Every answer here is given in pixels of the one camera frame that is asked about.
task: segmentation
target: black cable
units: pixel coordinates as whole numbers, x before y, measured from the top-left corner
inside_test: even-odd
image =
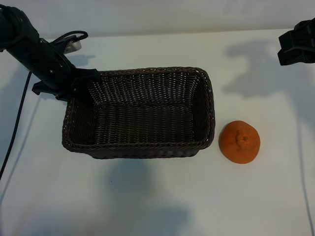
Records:
[[[70,35],[73,35],[73,34],[82,34],[80,37],[76,38],[75,41],[79,41],[79,40],[82,40],[82,39],[86,39],[87,37],[89,37],[88,33],[86,33],[85,31],[71,31],[69,33],[65,33],[64,35],[60,36],[59,38],[55,39],[54,41],[52,41],[52,44],[54,43],[57,43],[58,41],[70,36]]]
[[[28,86],[29,86],[31,75],[32,75],[32,73],[30,72],[29,75],[28,75],[28,78],[26,79],[26,83],[25,83],[25,86],[24,86],[24,91],[23,91],[23,95],[22,95],[22,99],[21,99],[18,115],[17,115],[16,121],[15,121],[15,126],[14,126],[14,130],[13,130],[13,135],[12,135],[12,138],[11,138],[10,146],[8,148],[8,151],[6,153],[6,156],[5,156],[5,159],[3,161],[1,171],[0,171],[0,180],[2,178],[2,175],[3,175],[4,169],[5,169],[6,163],[8,162],[8,158],[9,158],[9,155],[10,155],[12,147],[13,147],[13,143],[14,143],[14,140],[15,140],[16,131],[18,130],[19,121],[20,121],[20,117],[21,117],[21,112],[22,112],[22,108],[23,108],[23,104],[24,104],[24,99],[25,99],[26,91],[27,91]]]

